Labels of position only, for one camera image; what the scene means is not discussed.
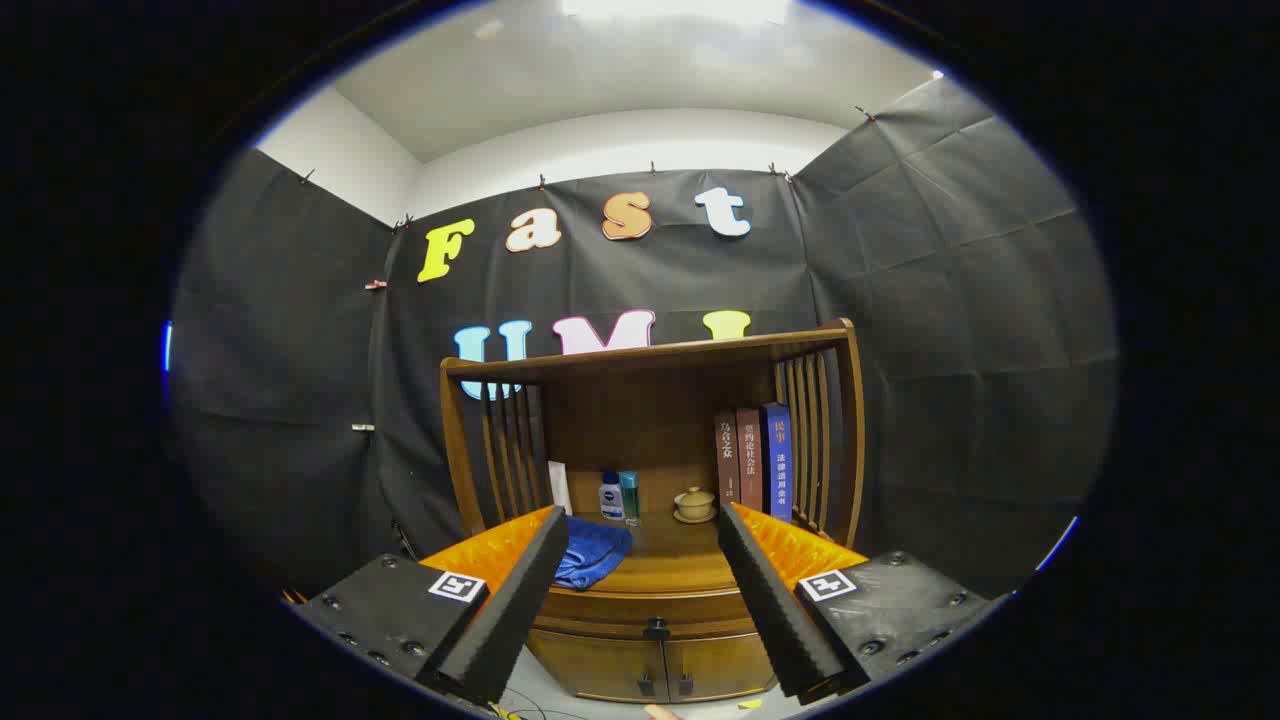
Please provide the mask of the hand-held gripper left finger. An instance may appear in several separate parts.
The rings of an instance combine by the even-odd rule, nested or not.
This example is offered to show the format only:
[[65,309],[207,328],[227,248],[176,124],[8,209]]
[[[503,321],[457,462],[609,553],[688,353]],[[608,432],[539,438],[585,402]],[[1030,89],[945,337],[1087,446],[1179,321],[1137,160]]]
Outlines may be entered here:
[[422,561],[378,556],[293,611],[384,673],[495,703],[568,539],[564,510],[547,506]]

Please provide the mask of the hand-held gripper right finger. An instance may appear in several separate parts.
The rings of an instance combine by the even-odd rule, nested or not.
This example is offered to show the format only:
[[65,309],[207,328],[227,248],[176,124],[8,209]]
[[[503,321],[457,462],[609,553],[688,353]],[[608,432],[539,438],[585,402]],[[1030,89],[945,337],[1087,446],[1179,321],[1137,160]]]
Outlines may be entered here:
[[908,552],[865,557],[741,503],[722,509],[717,527],[774,676],[799,701],[893,680],[1006,602]]

